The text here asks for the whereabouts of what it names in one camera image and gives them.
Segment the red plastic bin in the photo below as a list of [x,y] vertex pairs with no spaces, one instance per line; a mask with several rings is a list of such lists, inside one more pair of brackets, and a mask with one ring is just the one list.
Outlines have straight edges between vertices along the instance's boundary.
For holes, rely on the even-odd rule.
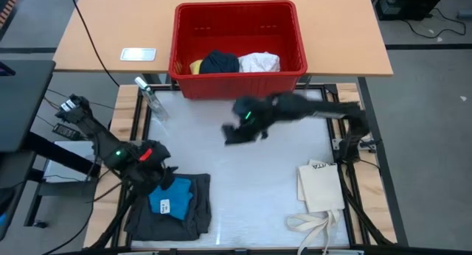
[[[252,52],[278,55],[280,72],[191,74],[190,64],[214,49],[238,57]],[[176,8],[169,73],[186,98],[264,97],[293,90],[306,71],[291,1],[187,3]]]

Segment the navy clothing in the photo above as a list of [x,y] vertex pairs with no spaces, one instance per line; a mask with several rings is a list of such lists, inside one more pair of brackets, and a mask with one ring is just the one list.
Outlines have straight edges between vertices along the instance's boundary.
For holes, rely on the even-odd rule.
[[236,55],[214,50],[201,62],[200,74],[239,72],[239,60]]
[[192,181],[188,212],[184,220],[176,219],[169,214],[152,212],[148,197],[139,198],[131,207],[125,225],[125,231],[133,240],[197,240],[201,233],[208,233],[212,218],[209,204],[210,175],[182,175],[176,178],[187,178]]

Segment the gray folded shirt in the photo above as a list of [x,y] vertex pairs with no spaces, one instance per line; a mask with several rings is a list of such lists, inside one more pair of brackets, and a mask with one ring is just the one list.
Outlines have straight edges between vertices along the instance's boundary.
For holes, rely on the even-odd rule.
[[190,192],[193,197],[184,220],[168,214],[154,214],[150,209],[149,198],[140,197],[131,207],[126,220],[125,231],[131,234],[132,240],[197,240],[201,233],[208,233],[212,213],[209,204],[210,175],[175,174],[178,178],[192,181]]

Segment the wooden table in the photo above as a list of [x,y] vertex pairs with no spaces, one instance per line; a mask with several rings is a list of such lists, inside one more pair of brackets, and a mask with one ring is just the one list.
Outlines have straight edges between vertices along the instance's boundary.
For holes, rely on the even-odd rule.
[[[79,0],[97,51],[115,72],[167,73],[174,12],[185,2],[259,0]],[[370,0],[290,0],[296,5],[308,74],[393,74]],[[121,61],[124,48],[157,49],[151,62]],[[56,71],[103,71],[74,11],[54,56]]]
[[[356,84],[337,84],[337,88],[339,91],[339,100],[341,102],[360,100]],[[135,114],[137,91],[138,88],[135,85],[122,85],[119,88],[117,103],[115,105],[115,111],[111,123],[111,132],[123,141],[127,141],[130,138],[133,116]],[[142,136],[146,114],[145,111],[146,103],[143,102],[139,117],[138,133],[136,135],[138,139]],[[339,128],[337,127],[337,123],[334,123],[334,126],[336,135],[339,137]],[[372,162],[373,164],[378,164],[375,154],[368,153],[367,151],[361,151],[361,158],[365,161]],[[364,162],[358,162],[354,167],[364,211],[380,229],[383,235],[387,239],[395,242],[395,231],[393,229],[389,207],[387,206],[386,196],[384,194],[384,187],[377,167]],[[95,196],[101,195],[118,182],[118,179],[114,175],[105,175],[97,185]],[[90,246],[103,233],[106,226],[110,223],[116,213],[118,199],[119,190],[117,189],[94,204],[94,211],[88,224],[84,247]],[[355,240],[357,243],[362,243],[357,217],[352,209],[350,213],[353,219]],[[120,234],[120,245],[125,244],[125,235],[125,232]]]

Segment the white surface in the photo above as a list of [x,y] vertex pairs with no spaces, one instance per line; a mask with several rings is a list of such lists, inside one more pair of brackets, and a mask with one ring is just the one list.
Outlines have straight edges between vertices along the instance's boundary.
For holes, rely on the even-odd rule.
[[[73,152],[79,156],[90,161],[91,163],[94,160],[94,151],[91,148],[92,143],[90,141],[57,141],[54,142],[56,145]],[[80,173],[75,170],[71,170],[68,167],[65,167],[62,164],[54,162],[52,160],[48,160],[46,163],[46,170],[44,171],[44,176],[49,175],[59,175],[64,178],[60,177],[49,177],[46,178],[46,182],[54,183],[54,182],[73,182],[73,180],[68,178],[75,178],[79,181],[84,181],[86,179],[86,175]]]
[[[212,222],[208,234],[187,242],[133,241],[133,248],[298,248],[308,232],[288,230],[292,214],[305,213],[296,199],[296,168],[315,159],[333,162],[325,119],[278,123],[268,138],[225,147],[221,125],[237,123],[233,101],[192,101],[181,92],[157,91],[169,113],[165,123],[152,116],[149,139],[161,141],[172,155],[168,166],[177,173],[209,173]],[[308,96],[321,99],[319,91]],[[347,247],[341,214],[331,247]],[[325,246],[320,234],[311,247]]]

